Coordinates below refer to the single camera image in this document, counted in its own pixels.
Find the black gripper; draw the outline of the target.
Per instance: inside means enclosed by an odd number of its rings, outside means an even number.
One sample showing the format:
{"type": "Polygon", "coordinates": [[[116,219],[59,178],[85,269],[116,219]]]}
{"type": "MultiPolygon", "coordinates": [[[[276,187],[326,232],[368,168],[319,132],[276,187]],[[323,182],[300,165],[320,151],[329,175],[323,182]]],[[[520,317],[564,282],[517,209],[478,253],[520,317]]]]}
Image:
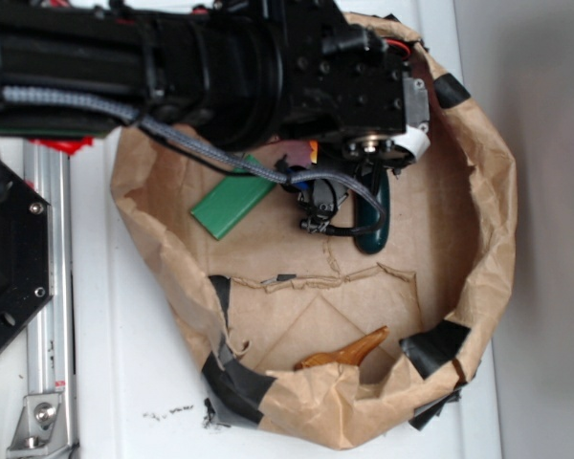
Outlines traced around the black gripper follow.
{"type": "Polygon", "coordinates": [[[431,144],[429,95],[403,45],[348,23],[332,1],[287,1],[283,12],[290,111],[280,137],[353,162],[416,163],[431,144]]]}

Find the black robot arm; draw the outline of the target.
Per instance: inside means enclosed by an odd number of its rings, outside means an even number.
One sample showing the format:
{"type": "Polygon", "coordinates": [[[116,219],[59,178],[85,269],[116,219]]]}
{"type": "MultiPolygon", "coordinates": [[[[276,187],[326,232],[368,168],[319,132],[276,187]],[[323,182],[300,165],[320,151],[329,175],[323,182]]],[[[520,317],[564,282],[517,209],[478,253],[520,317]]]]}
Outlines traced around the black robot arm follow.
{"type": "Polygon", "coordinates": [[[331,1],[189,14],[0,1],[1,135],[101,137],[144,116],[230,152],[279,136],[397,168],[429,145],[408,64],[331,1]]]}

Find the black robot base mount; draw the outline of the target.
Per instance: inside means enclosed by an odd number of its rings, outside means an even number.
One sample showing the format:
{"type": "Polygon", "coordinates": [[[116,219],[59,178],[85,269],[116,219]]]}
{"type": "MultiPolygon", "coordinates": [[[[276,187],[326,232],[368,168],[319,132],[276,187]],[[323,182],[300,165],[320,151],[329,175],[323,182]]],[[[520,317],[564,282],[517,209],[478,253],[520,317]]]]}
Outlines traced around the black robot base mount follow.
{"type": "Polygon", "coordinates": [[[52,297],[49,209],[0,160],[0,354],[52,297]]]}

